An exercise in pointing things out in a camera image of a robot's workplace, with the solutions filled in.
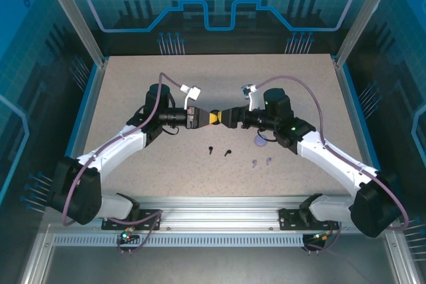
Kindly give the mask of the aluminium mounting beam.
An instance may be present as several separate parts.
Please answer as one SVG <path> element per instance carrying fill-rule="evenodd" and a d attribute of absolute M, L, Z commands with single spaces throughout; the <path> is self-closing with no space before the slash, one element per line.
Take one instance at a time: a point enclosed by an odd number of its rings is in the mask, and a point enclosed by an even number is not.
<path fill-rule="evenodd" d="M 220 233 L 237 231 L 280 231 L 278 211 L 286 209 L 309 210 L 319 221 L 341 222 L 351 230 L 356 227 L 350 218 L 353 198 L 350 196 L 313 195 L 284 197 L 142 197 L 136 199 L 140 209 L 160 210 L 161 231 L 180 233 Z M 99 229 L 103 218 L 95 218 L 85 225 L 62 224 L 62 214 L 49 208 L 41 227 L 55 232 Z"/>

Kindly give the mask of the blue table side strip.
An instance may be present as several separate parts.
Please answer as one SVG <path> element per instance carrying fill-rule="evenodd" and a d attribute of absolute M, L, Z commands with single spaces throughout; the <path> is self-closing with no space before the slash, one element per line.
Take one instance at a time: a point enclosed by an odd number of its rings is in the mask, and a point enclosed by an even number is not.
<path fill-rule="evenodd" d="M 379 160 L 373 146 L 371 135 L 367 127 L 367 122 L 361 109 L 361 103 L 358 99 L 355 85 L 346 64 L 344 64 L 341 68 L 341 81 L 343 98 L 349 112 L 349 118 L 351 120 L 351 125 L 361 157 L 366 164 L 380 169 Z"/>
<path fill-rule="evenodd" d="M 65 156 L 76 158 L 85 149 L 105 70 L 93 65 L 79 111 L 69 138 Z"/>

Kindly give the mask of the grey metal tray panel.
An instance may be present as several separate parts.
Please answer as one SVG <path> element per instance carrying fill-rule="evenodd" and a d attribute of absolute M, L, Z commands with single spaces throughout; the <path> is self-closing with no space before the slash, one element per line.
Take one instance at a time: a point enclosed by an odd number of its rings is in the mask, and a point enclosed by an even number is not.
<path fill-rule="evenodd" d="M 43 284 L 397 284 L 384 245 L 344 238 L 318 255 L 299 248 L 58 247 Z"/>

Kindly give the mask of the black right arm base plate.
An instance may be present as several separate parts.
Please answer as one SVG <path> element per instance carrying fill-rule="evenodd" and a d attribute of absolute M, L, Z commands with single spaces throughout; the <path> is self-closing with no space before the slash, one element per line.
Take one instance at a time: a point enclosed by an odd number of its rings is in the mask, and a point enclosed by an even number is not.
<path fill-rule="evenodd" d="M 338 222 L 319 221 L 309 210 L 282 208 L 278 211 L 278 215 L 282 231 L 337 231 L 339 229 Z"/>

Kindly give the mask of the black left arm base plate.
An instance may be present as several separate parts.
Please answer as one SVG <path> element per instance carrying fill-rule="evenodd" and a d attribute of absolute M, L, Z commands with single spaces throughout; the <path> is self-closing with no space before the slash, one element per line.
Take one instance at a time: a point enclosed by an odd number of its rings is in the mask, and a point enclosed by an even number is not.
<path fill-rule="evenodd" d="M 154 227 L 154 231 L 160 229 L 162 213 L 160 210 L 139 209 L 136 216 L 129 217 L 125 220 L 102 220 L 101 229 L 109 231 L 124 231 L 128 227 L 134 227 L 137 231 L 149 231 Z"/>

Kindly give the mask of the aluminium frame post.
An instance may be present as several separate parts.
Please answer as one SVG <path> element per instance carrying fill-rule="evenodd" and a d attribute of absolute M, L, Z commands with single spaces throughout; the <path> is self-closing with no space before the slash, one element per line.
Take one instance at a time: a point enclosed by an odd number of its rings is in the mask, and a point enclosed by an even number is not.
<path fill-rule="evenodd" d="M 104 55 L 101 52 L 89 26 L 80 12 L 75 0 L 57 0 L 65 12 L 67 18 L 74 27 L 82 44 L 91 56 L 93 62 L 98 67 L 103 67 L 105 63 Z"/>
<path fill-rule="evenodd" d="M 353 25 L 349 29 L 348 34 L 346 35 L 341 47 L 339 48 L 339 51 L 337 52 L 334 63 L 336 69 L 343 68 L 343 64 L 346 62 L 347 58 L 352 52 L 372 15 L 377 10 L 380 1 L 381 0 L 364 1 Z"/>

